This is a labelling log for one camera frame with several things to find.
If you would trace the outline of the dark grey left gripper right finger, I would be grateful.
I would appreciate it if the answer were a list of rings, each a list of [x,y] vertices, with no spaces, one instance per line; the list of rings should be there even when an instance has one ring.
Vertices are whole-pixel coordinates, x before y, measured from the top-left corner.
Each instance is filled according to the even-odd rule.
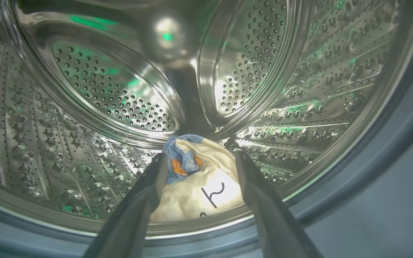
[[[234,152],[242,198],[255,218],[264,258],[321,258],[310,237],[249,155]]]

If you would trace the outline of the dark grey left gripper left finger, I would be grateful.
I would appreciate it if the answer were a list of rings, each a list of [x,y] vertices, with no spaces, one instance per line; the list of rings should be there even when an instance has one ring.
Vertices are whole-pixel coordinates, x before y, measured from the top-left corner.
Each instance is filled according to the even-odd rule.
[[[105,222],[84,258],[141,258],[151,214],[162,199],[167,156],[157,154]]]

